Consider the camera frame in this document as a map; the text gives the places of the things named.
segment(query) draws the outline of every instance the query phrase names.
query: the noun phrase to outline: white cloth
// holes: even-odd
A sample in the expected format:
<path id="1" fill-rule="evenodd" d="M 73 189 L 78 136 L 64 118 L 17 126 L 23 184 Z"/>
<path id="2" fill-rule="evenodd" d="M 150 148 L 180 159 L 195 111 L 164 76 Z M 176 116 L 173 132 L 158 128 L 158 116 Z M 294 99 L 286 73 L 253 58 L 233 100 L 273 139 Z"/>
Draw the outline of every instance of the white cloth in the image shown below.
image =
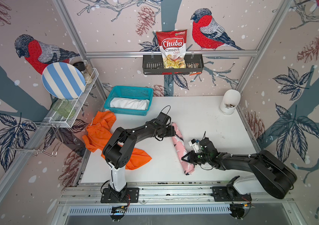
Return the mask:
<path id="1" fill-rule="evenodd" d="M 122 109 L 134 109 L 134 110 L 147 110 L 149 100 L 143 99 L 130 99 L 122 97 L 114 97 L 110 103 L 111 108 L 122 108 Z"/>

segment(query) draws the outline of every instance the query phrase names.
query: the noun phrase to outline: white cup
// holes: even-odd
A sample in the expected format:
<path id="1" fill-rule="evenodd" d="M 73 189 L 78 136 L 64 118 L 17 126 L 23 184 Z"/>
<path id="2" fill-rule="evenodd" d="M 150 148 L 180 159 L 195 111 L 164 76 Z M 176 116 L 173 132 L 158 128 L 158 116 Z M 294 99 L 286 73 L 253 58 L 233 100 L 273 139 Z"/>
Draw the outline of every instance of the white cup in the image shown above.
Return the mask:
<path id="1" fill-rule="evenodd" d="M 233 89 L 226 91 L 220 103 L 220 112 L 225 115 L 231 115 L 236 110 L 240 100 L 241 94 L 238 91 Z"/>

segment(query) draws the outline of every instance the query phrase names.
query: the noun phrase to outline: striped plate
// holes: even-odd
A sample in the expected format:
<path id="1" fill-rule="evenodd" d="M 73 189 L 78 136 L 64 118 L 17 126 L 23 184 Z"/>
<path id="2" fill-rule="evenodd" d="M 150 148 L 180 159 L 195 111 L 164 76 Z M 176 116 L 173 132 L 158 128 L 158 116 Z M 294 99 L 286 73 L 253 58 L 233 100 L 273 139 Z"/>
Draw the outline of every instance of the striped plate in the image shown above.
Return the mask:
<path id="1" fill-rule="evenodd" d="M 81 72 L 68 63 L 49 64 L 42 75 L 46 90 L 59 99 L 76 99 L 86 87 L 85 78 Z"/>

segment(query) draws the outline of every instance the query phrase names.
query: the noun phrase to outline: pink cloth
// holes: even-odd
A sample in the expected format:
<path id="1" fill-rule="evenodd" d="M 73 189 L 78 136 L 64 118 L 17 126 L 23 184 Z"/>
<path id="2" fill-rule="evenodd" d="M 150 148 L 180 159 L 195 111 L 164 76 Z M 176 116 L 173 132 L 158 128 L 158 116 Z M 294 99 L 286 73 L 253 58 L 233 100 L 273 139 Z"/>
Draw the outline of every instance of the pink cloth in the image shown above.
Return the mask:
<path id="1" fill-rule="evenodd" d="M 173 144 L 175 145 L 176 152 L 180 163 L 183 167 L 184 174 L 190 175 L 194 171 L 194 165 L 188 162 L 183 161 L 181 158 L 187 154 L 187 150 L 184 147 L 183 137 L 180 130 L 177 127 L 177 124 L 172 123 L 172 126 L 175 128 L 176 135 L 172 137 Z"/>

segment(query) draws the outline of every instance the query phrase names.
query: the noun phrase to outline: orange cloth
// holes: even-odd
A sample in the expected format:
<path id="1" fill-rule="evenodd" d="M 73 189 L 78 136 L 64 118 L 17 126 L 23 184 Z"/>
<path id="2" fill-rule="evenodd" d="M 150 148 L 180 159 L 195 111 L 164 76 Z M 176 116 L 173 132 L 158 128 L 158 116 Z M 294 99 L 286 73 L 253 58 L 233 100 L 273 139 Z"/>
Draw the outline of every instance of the orange cloth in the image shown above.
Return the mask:
<path id="1" fill-rule="evenodd" d="M 88 135 L 83 135 L 82 138 L 86 144 L 86 148 L 91 152 L 97 149 L 103 151 L 108 140 L 112 137 L 110 129 L 112 128 L 116 116 L 111 111 L 97 112 L 91 125 L 88 125 Z M 148 163 L 152 158 L 143 150 L 135 148 L 132 152 L 130 161 L 126 164 L 126 169 L 135 170 L 144 164 Z"/>

